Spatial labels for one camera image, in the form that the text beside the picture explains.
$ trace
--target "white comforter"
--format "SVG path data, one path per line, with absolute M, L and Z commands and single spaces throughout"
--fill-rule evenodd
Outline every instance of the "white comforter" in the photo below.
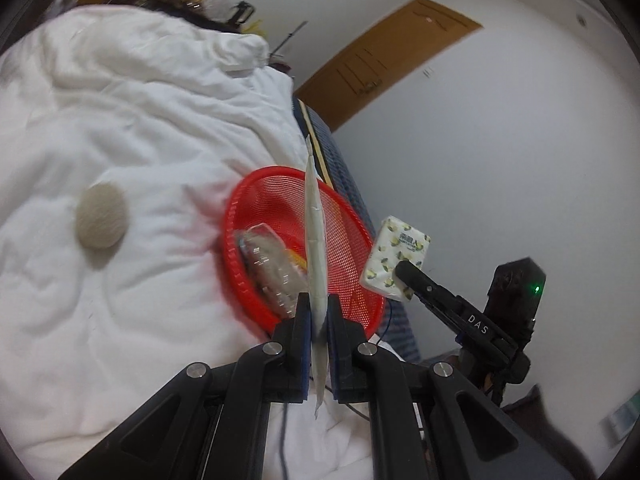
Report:
M 257 36 L 110 6 L 73 10 L 0 60 L 0 427 L 38 480 L 189 362 L 260 342 L 215 247 L 243 176 L 304 167 L 291 82 L 267 55 Z M 106 256 L 74 235 L 78 197 L 99 181 L 130 210 Z M 366 423 L 331 402 L 315 421 L 313 404 L 290 412 L 291 478 L 370 478 Z

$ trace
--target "red plastic basket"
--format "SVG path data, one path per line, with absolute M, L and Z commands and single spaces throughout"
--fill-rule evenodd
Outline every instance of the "red plastic basket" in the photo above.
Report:
M 358 282 L 372 241 L 355 211 L 333 189 L 318 181 L 324 208 L 329 293 L 338 294 L 342 314 L 364 327 L 367 338 L 380 324 L 384 298 Z M 223 221 L 222 253 L 231 285 L 245 311 L 269 334 L 280 319 L 264 303 L 244 269 L 237 230 L 268 224 L 288 249 L 305 254 L 305 174 L 270 166 L 254 171 L 234 189 Z

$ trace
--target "lemon pattern packaging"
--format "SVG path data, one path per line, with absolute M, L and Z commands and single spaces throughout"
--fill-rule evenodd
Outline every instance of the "lemon pattern packaging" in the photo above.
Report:
M 360 276 L 360 284 L 392 300 L 410 300 L 414 292 L 396 280 L 396 265 L 402 260 L 409 260 L 420 269 L 430 241 L 431 238 L 418 229 L 395 216 L 389 216 L 382 222 L 376 243 Z

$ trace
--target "plastic bag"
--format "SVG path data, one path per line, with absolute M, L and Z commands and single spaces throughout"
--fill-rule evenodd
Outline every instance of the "plastic bag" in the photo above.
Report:
M 307 285 L 284 242 L 267 224 L 239 231 L 236 237 L 247 272 L 270 309 L 283 319 L 294 317 L 298 294 Z

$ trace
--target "wooden door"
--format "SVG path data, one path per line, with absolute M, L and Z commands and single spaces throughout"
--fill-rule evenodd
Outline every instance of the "wooden door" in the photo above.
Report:
M 369 29 L 296 92 L 335 130 L 381 92 L 478 23 L 429 0 L 413 0 Z

